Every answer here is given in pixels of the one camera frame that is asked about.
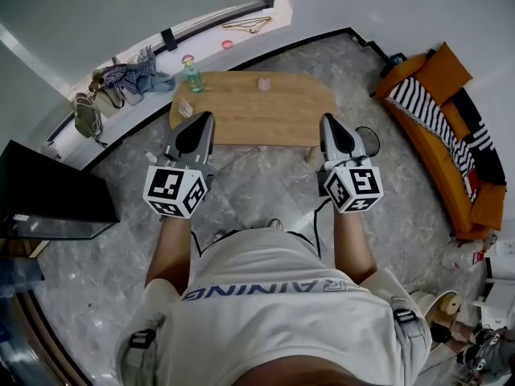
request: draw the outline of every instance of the white t-shirt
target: white t-shirt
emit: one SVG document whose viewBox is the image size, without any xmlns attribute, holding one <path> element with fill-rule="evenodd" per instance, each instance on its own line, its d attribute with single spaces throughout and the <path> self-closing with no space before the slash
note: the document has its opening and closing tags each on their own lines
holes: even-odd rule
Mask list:
<svg viewBox="0 0 515 386">
<path fill-rule="evenodd" d="M 388 270 L 359 287 L 297 236 L 246 230 L 203 254 L 183 296 L 168 281 L 152 281 L 122 339 L 164 319 L 156 335 L 158 386 L 230 386 L 291 355 L 330 360 L 371 384 L 403 385 L 392 309 L 371 292 L 410 298 Z"/>
</svg>

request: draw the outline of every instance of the striped blanket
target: striped blanket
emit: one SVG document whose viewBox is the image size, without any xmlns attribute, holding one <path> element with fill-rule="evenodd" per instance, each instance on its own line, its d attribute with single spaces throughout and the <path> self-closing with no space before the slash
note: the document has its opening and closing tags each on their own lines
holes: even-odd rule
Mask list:
<svg viewBox="0 0 515 386">
<path fill-rule="evenodd" d="M 440 138 L 461 173 L 468 197 L 473 202 L 476 188 L 472 187 L 469 175 L 472 172 L 476 174 L 476 167 L 472 153 L 465 141 L 458 142 L 440 107 L 426 89 L 414 77 L 408 77 L 393 88 L 386 100 Z"/>
</svg>

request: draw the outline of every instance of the gray tiled floor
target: gray tiled floor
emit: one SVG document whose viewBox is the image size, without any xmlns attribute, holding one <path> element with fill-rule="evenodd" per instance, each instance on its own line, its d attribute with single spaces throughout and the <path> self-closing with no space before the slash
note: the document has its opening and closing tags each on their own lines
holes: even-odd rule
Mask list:
<svg viewBox="0 0 515 386">
<path fill-rule="evenodd" d="M 482 273 L 442 269 L 435 255 L 450 231 L 425 168 L 389 114 L 368 93 L 382 61 L 369 48 L 340 35 L 287 51 L 252 67 L 312 74 L 331 88 L 340 115 L 357 127 L 372 127 L 381 139 L 373 159 L 380 167 L 384 199 L 364 214 L 366 236 L 380 266 L 391 268 L 409 290 L 458 290 L 476 297 Z M 143 202 L 145 153 L 159 154 L 167 116 L 118 147 L 94 171 L 107 180 L 122 221 L 93 241 L 52 243 L 39 258 L 45 282 L 36 290 L 51 326 L 95 384 L 116 384 L 109 365 L 114 344 L 138 304 L 146 268 L 159 232 L 159 218 Z M 210 163 L 216 180 L 193 217 L 200 246 L 219 230 L 262 226 L 272 217 L 314 240 L 315 170 L 307 150 L 283 147 L 216 146 Z M 332 210 L 319 214 L 323 260 L 332 263 Z M 477 319 L 472 313 L 471 319 Z M 447 358 L 442 347 L 428 367 Z M 418 386 L 445 384 L 452 360 L 424 373 Z"/>
</svg>

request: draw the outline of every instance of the wooden table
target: wooden table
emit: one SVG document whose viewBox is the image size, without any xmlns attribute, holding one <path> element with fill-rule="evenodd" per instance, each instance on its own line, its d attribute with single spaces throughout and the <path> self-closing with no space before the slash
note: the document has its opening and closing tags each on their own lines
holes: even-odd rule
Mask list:
<svg viewBox="0 0 515 386">
<path fill-rule="evenodd" d="M 260 77 L 271 79 L 269 91 L 259 90 Z M 176 127 L 184 120 L 178 112 L 184 98 L 194 113 L 209 111 L 215 115 L 217 145 L 319 146 L 320 118 L 338 111 L 329 89 L 311 76 L 203 72 L 202 78 L 202 93 L 193 93 L 188 81 L 177 88 L 170 125 Z"/>
</svg>

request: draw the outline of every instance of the shoulder strap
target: shoulder strap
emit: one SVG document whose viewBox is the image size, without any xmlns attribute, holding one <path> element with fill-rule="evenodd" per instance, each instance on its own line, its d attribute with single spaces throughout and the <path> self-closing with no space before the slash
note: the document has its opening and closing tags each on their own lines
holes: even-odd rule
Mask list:
<svg viewBox="0 0 515 386">
<path fill-rule="evenodd" d="M 395 335 L 401 346 L 404 385 L 415 383 L 431 350 L 431 332 L 426 321 L 409 308 L 405 298 L 392 297 Z"/>
</svg>

